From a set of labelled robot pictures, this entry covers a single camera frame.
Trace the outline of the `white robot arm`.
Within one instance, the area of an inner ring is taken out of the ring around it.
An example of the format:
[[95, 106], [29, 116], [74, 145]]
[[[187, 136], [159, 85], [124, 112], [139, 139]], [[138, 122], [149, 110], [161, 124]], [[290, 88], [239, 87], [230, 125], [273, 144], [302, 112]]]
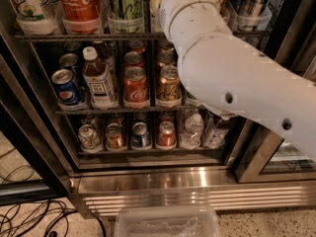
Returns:
[[180, 80], [208, 108], [255, 121], [316, 157], [316, 86], [234, 37], [217, 0], [150, 0]]

